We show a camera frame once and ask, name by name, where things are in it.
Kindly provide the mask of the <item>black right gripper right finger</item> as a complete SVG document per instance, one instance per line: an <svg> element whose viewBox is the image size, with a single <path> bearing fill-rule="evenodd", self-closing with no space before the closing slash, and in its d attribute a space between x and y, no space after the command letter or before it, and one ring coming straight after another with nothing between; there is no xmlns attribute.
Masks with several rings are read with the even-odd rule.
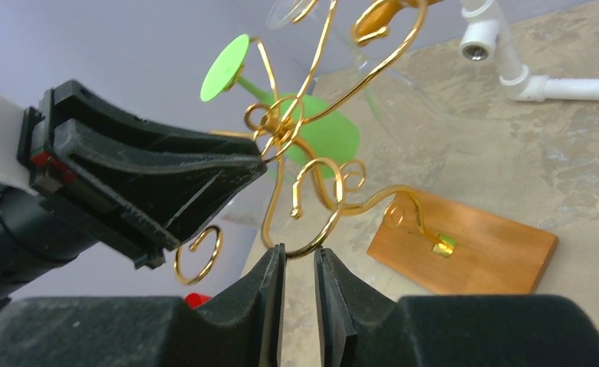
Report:
<svg viewBox="0 0 599 367"><path fill-rule="evenodd" d="M391 300L328 249L314 254L325 366L599 366L599 332L553 295Z"/></svg>

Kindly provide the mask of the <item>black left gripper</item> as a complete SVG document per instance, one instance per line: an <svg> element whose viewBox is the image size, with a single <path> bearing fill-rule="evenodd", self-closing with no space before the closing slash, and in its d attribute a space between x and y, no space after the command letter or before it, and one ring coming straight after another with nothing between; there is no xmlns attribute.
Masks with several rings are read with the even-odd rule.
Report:
<svg viewBox="0 0 599 367"><path fill-rule="evenodd" d="M76 80L25 110L18 160L42 209L150 269L266 172L254 141L142 119Z"/></svg>

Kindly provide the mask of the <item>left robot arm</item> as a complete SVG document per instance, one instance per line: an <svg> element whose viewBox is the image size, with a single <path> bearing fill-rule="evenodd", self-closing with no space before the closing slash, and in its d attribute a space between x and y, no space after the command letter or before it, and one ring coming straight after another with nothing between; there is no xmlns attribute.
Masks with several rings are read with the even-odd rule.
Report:
<svg viewBox="0 0 599 367"><path fill-rule="evenodd" d="M162 266L265 171L254 141L140 118L77 80L35 107L0 96L0 310L97 243Z"/></svg>

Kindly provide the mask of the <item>clear wine glass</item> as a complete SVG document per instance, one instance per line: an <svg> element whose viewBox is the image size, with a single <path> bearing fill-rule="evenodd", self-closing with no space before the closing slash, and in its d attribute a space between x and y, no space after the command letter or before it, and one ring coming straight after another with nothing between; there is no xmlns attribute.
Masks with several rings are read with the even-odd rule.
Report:
<svg viewBox="0 0 599 367"><path fill-rule="evenodd" d="M265 25L275 32L300 64L310 67L321 39L329 1L276 1L267 15ZM363 67L368 58L354 44L337 13L330 22L330 33L324 42L317 73L331 73L347 68Z"/></svg>

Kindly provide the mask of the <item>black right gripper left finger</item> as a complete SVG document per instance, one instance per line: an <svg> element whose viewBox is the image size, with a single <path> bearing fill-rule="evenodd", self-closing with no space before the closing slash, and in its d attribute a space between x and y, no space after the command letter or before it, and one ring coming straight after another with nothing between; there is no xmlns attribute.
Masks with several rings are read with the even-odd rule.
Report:
<svg viewBox="0 0 599 367"><path fill-rule="evenodd" d="M179 297L42 297L0 313L0 366L277 366L283 245L192 308Z"/></svg>

